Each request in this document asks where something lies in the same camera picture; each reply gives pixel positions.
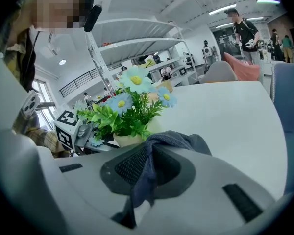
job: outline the chair backrest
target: chair backrest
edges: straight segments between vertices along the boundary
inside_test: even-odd
[[[294,64],[279,63],[272,73],[270,96],[283,130],[294,131]]]
[[[231,66],[225,61],[213,63],[206,75],[199,81],[201,84],[210,82],[238,81]]]
[[[260,75],[259,65],[247,65],[226,52],[223,59],[232,67],[239,81],[258,81]]]

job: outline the person in green shirt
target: person in green shirt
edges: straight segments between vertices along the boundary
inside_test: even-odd
[[[282,44],[285,62],[287,63],[289,61],[289,63],[293,63],[293,44],[288,35],[285,35],[285,37],[282,40]]]

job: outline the white pot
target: white pot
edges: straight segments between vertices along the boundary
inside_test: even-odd
[[[160,126],[160,124],[159,124],[159,122],[157,121],[156,118],[153,118],[148,123],[147,130],[149,130],[152,133],[161,132],[161,126]],[[142,137],[140,135],[136,135],[134,137],[132,137],[131,135],[121,137],[121,136],[117,136],[116,134],[113,134],[113,138],[117,142],[117,144],[119,145],[120,148],[129,146],[129,145],[132,145],[132,144],[144,142],[144,140],[142,139]]]

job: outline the window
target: window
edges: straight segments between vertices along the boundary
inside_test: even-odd
[[[40,98],[40,104],[36,109],[41,128],[46,130],[54,130],[53,122],[55,120],[54,112],[56,110],[55,104],[48,91],[46,83],[35,79],[33,81],[33,88],[37,90]]]

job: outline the artificial flower plant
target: artificial flower plant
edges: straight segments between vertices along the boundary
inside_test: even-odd
[[[75,114],[81,120],[98,124],[98,132],[89,139],[91,145],[103,143],[107,134],[118,136],[140,135],[144,140],[151,134],[147,125],[164,107],[173,107],[176,98],[165,87],[158,91],[147,77],[148,71],[131,67],[119,77],[116,96],[100,105],[93,104],[93,111],[87,109],[82,101],[75,104]],[[157,92],[159,98],[149,103],[148,94]]]

